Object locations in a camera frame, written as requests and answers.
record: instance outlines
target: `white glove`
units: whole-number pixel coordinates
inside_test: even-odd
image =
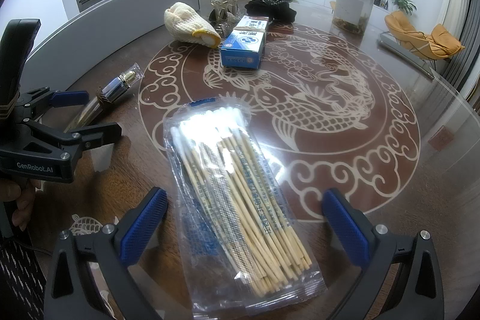
[[[185,3],[177,2],[165,10],[165,26],[178,41],[217,48],[221,38],[212,26]]]

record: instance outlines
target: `curtain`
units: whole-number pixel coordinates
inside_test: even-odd
[[[477,60],[480,47],[480,0],[471,0],[465,27],[460,35],[460,42],[465,49],[452,57],[442,76],[458,91],[467,80],[472,65]]]
[[[470,0],[443,0],[437,24],[445,26],[452,36],[460,38]]]

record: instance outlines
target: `clear plastic container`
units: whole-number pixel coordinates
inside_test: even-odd
[[[363,34],[375,0],[337,0],[333,24],[354,34]]]

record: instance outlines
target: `orange chair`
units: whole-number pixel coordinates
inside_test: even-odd
[[[431,34],[417,31],[400,10],[385,16],[385,24],[399,44],[424,60],[449,60],[465,47],[443,25],[434,27]]]

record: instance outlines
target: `plastic bag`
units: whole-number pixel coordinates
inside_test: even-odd
[[[317,262],[234,98],[184,105],[164,127],[195,319],[254,315],[318,295]]]

